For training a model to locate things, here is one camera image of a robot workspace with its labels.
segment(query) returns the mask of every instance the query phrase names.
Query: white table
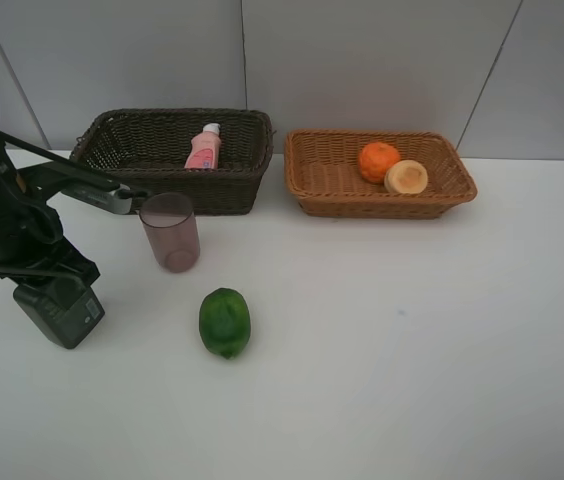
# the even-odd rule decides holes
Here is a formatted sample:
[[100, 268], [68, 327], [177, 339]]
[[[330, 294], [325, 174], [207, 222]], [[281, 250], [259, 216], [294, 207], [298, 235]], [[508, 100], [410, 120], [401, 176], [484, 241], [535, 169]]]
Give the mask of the white table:
[[[107, 314], [66, 351], [0, 281], [0, 480], [564, 479], [564, 163], [466, 164], [440, 220], [333, 220], [275, 158], [182, 275], [137, 218], [55, 198]], [[197, 331], [221, 286], [252, 312], [232, 362]]]

